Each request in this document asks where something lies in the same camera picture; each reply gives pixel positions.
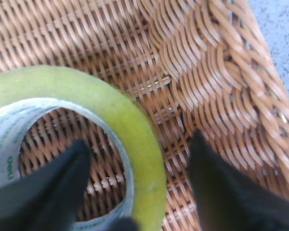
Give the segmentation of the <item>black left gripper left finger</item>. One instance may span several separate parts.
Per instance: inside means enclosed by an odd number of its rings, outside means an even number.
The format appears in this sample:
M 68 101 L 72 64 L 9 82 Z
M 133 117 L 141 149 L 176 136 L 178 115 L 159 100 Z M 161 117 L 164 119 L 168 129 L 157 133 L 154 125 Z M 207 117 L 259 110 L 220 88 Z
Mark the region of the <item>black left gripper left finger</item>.
M 90 172 L 90 150 L 75 140 L 30 175 L 0 188 L 0 231 L 69 231 Z

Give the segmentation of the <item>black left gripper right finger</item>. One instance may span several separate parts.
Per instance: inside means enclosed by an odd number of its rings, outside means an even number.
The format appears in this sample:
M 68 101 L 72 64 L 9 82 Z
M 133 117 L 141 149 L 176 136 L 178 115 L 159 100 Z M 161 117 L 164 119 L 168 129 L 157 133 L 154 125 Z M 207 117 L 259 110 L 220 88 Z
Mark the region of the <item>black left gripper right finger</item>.
M 224 161 L 196 129 L 188 178 L 204 231 L 289 231 L 289 201 Z

